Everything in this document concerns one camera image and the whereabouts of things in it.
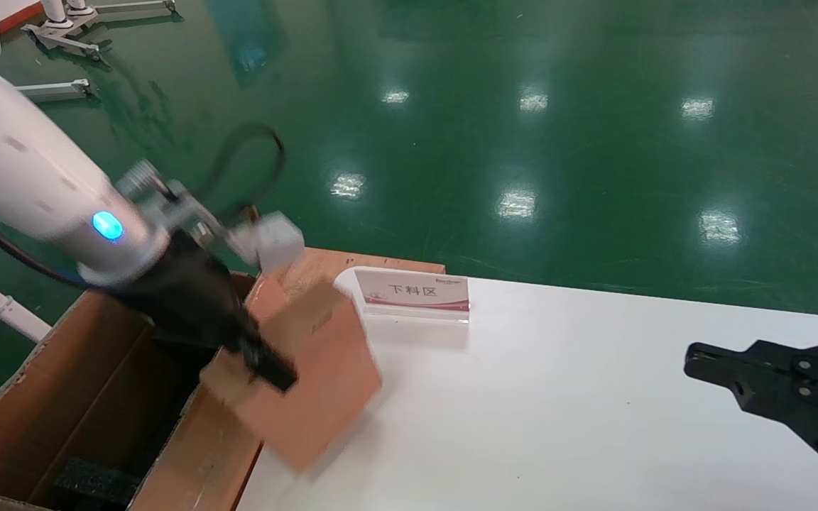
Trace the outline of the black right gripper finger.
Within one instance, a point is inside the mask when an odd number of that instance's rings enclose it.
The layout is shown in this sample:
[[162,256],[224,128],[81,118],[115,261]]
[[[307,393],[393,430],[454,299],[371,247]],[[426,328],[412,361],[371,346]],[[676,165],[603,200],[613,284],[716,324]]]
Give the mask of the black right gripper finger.
[[784,424],[818,453],[818,346],[757,340],[744,351],[693,343],[685,375],[721,386],[741,411]]

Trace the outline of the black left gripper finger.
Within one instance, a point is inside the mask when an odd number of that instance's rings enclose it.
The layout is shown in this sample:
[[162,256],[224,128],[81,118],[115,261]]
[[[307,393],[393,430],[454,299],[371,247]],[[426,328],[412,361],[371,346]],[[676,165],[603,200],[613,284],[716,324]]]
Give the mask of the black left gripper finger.
[[288,392],[298,381],[295,366],[270,345],[257,322],[240,322],[238,329],[238,349],[252,376]]

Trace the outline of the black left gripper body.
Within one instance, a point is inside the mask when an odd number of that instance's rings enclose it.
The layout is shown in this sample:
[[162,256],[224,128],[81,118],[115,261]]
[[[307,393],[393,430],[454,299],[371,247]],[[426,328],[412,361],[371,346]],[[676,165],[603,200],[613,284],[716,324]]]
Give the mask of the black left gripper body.
[[260,356],[262,340],[244,293],[228,267],[183,232],[170,236],[145,274],[116,289],[117,299],[186,343]]

